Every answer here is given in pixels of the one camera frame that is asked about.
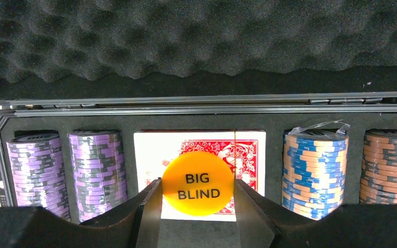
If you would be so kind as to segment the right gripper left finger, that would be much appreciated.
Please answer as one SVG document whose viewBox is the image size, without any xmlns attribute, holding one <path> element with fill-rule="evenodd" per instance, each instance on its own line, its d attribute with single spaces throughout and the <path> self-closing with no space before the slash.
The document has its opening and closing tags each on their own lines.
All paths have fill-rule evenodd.
<svg viewBox="0 0 397 248">
<path fill-rule="evenodd" d="M 81 224 L 42 207 L 0 208 L 0 247 L 157 247 L 162 183 Z"/>
</svg>

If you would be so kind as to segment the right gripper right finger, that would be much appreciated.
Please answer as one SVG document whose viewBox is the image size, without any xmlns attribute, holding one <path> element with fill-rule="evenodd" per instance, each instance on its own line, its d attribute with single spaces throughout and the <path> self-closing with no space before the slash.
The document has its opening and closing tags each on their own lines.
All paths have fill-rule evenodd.
<svg viewBox="0 0 397 248">
<path fill-rule="evenodd" d="M 344 204 L 316 221 L 235 180 L 241 247 L 397 247 L 397 205 Z"/>
</svg>

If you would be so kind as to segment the orange big blind button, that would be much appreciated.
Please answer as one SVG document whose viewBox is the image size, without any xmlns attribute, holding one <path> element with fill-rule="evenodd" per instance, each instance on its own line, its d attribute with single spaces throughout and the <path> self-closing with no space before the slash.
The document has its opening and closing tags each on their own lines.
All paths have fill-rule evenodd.
<svg viewBox="0 0 397 248">
<path fill-rule="evenodd" d="M 161 183 L 164 198 L 175 210 L 190 216 L 208 216 L 230 202 L 235 176 L 217 155 L 192 151 L 169 163 Z"/>
</svg>

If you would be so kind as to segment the brown poker chip stack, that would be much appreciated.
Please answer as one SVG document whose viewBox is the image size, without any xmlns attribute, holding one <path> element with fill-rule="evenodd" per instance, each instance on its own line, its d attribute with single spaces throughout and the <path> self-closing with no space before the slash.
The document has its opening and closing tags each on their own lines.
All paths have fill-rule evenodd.
<svg viewBox="0 0 397 248">
<path fill-rule="evenodd" d="M 361 204 L 397 204 L 397 129 L 365 132 L 360 175 Z"/>
</svg>

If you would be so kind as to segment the black poker set case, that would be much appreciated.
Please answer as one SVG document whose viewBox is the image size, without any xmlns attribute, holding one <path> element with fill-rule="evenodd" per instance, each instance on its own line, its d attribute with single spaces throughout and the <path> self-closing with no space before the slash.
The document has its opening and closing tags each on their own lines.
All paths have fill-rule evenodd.
<svg viewBox="0 0 397 248">
<path fill-rule="evenodd" d="M 360 204 L 364 133 L 397 129 L 397 1 L 0 1 L 0 105 L 3 207 L 17 133 L 60 134 L 80 224 L 73 129 L 121 130 L 129 199 L 136 131 L 264 130 L 262 196 L 280 205 L 284 131 L 337 120 Z M 237 223 L 161 218 L 157 247 L 241 245 Z"/>
</svg>

